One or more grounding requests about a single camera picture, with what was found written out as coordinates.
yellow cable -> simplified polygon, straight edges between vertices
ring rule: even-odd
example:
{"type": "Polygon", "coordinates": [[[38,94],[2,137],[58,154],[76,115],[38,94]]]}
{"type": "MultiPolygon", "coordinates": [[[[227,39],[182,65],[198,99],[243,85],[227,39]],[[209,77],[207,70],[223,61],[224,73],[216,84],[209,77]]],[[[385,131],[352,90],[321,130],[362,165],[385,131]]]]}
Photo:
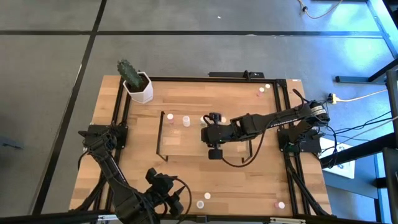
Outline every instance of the yellow cable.
{"type": "MultiPolygon", "coordinates": [[[[301,7],[302,7],[302,9],[303,9],[303,8],[305,7],[303,1],[302,1],[302,0],[298,0],[298,1],[299,1],[300,5],[301,5],[301,7]]],[[[311,15],[308,13],[308,8],[304,9],[304,12],[305,12],[306,15],[307,15],[309,18],[311,18],[311,19],[319,19],[319,18],[321,18],[321,17],[327,15],[328,13],[330,13],[332,10],[334,10],[338,5],[340,5],[341,2],[343,2],[343,0],[340,0],[340,2],[338,2],[335,6],[333,6],[331,9],[329,9],[329,11],[327,11],[325,14],[323,14],[323,15],[321,15],[321,16],[318,16],[318,17],[313,17],[313,16],[311,16],[311,15]]]]}

wooden table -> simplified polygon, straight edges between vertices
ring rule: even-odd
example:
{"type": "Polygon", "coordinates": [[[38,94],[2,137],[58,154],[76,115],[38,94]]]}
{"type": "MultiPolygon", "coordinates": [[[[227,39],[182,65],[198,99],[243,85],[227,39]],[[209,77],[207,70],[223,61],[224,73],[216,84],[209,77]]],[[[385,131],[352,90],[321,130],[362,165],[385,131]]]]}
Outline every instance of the wooden table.
{"type": "MultiPolygon", "coordinates": [[[[104,76],[99,91],[93,122],[95,124],[109,124],[114,109],[114,102],[118,91],[120,76],[104,76]]],[[[193,82],[152,82],[154,99],[141,105],[131,102],[127,125],[129,133],[126,148],[121,153],[119,166],[129,184],[143,192],[149,184],[145,174],[151,167],[157,172],[177,175],[191,188],[193,205],[190,214],[198,215],[244,215],[244,216],[291,216],[287,176],[283,155],[279,151],[276,128],[268,129],[256,160],[247,167],[234,168],[222,161],[210,161],[207,158],[205,144],[200,136],[174,138],[162,140],[174,145],[176,150],[168,147],[169,161],[163,161],[156,153],[157,136],[159,130],[160,112],[173,113],[176,121],[183,115],[191,117],[190,128],[199,124],[199,117],[209,112],[220,112],[227,120],[246,113],[268,114],[276,111],[274,92],[267,91],[258,97],[260,83],[193,83],[193,82]],[[191,146],[195,149],[183,149],[191,146]],[[205,192],[211,194],[209,200],[204,199],[205,192]],[[203,200],[205,207],[196,208],[196,202],[203,200]],[[276,209],[275,202],[283,201],[285,209],[276,209]]],[[[291,106],[301,103],[292,92],[296,88],[303,94],[300,80],[287,80],[291,106]]],[[[119,110],[122,117],[123,103],[119,110]]],[[[258,146],[258,137],[253,140],[253,150],[258,146]]],[[[242,148],[225,149],[230,162],[241,164],[242,148]]],[[[312,154],[301,154],[305,183],[317,202],[324,210],[331,213],[325,182],[319,161],[312,154]]],[[[91,156],[85,156],[81,162],[80,171],[73,191],[70,208],[76,208],[93,190],[100,176],[100,168],[91,156]]],[[[181,187],[175,184],[174,190],[181,187]]],[[[296,196],[298,209],[303,213],[300,191],[297,186],[296,196]]],[[[107,190],[103,193],[101,207],[107,190]]],[[[188,194],[181,194],[181,202],[187,208],[188,194]]]]}

black mount bracket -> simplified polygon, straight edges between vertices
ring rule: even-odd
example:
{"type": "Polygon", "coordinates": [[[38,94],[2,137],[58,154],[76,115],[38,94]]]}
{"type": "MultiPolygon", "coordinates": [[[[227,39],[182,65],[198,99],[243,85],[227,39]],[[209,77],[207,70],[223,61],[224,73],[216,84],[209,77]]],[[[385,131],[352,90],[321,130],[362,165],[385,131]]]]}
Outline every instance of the black mount bracket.
{"type": "Polygon", "coordinates": [[[115,149],[124,149],[126,145],[127,131],[129,129],[128,126],[92,124],[88,126],[87,131],[79,131],[78,133],[85,138],[84,142],[86,144],[90,144],[90,142],[95,141],[98,136],[101,136],[110,129],[115,132],[116,140],[118,141],[115,149]]]}
{"type": "Polygon", "coordinates": [[[252,78],[265,78],[262,72],[210,72],[209,77],[212,78],[245,78],[246,81],[250,82],[252,78]]]}
{"type": "Polygon", "coordinates": [[[276,83],[282,88],[287,88],[286,79],[275,79],[276,83]]]}
{"type": "Polygon", "coordinates": [[[303,135],[304,139],[301,141],[300,147],[297,144],[291,144],[289,142],[289,129],[278,129],[277,133],[279,150],[281,152],[321,152],[319,135],[314,129],[309,130],[303,135]]]}

power cord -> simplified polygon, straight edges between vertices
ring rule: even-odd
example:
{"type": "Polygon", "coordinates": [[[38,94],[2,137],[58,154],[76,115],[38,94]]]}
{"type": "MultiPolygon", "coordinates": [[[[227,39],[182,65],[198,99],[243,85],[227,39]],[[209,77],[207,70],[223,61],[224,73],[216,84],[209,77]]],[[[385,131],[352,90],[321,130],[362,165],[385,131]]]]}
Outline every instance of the power cord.
{"type": "Polygon", "coordinates": [[[368,95],[360,96],[360,97],[357,97],[357,98],[353,98],[353,99],[350,99],[350,100],[342,100],[342,99],[338,98],[335,93],[330,93],[329,97],[328,97],[328,100],[329,100],[329,102],[331,104],[337,104],[337,102],[352,102],[352,101],[355,101],[355,100],[360,100],[360,99],[366,98],[368,96],[372,96],[372,95],[375,95],[375,94],[378,94],[378,93],[382,93],[384,91],[387,91],[387,90],[380,90],[380,91],[377,91],[377,92],[374,92],[374,93],[370,93],[368,95]]]}
{"type": "Polygon", "coordinates": [[[333,6],[331,9],[329,9],[329,11],[327,11],[326,13],[324,13],[324,14],[322,14],[322,15],[320,15],[320,16],[314,17],[314,16],[311,16],[311,15],[308,13],[308,7],[304,5],[303,1],[302,1],[302,0],[298,0],[298,1],[299,1],[300,5],[301,5],[301,7],[302,7],[302,11],[305,12],[306,15],[307,15],[309,18],[311,18],[311,19],[319,19],[319,18],[321,18],[321,17],[323,17],[323,16],[329,14],[329,13],[330,13],[331,11],[333,11],[338,5],[340,5],[340,3],[343,2],[343,0],[340,0],[340,2],[338,2],[335,6],[333,6]]]}

potted cactus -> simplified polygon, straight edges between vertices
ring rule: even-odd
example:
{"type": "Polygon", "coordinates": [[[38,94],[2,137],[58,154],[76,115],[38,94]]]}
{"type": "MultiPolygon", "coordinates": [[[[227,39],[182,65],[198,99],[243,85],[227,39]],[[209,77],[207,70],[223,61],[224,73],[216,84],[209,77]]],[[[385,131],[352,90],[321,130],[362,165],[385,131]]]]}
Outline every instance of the potted cactus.
{"type": "Polygon", "coordinates": [[[145,72],[136,72],[126,59],[118,61],[118,72],[124,78],[123,85],[132,100],[147,103],[153,99],[152,82],[145,72]]]}

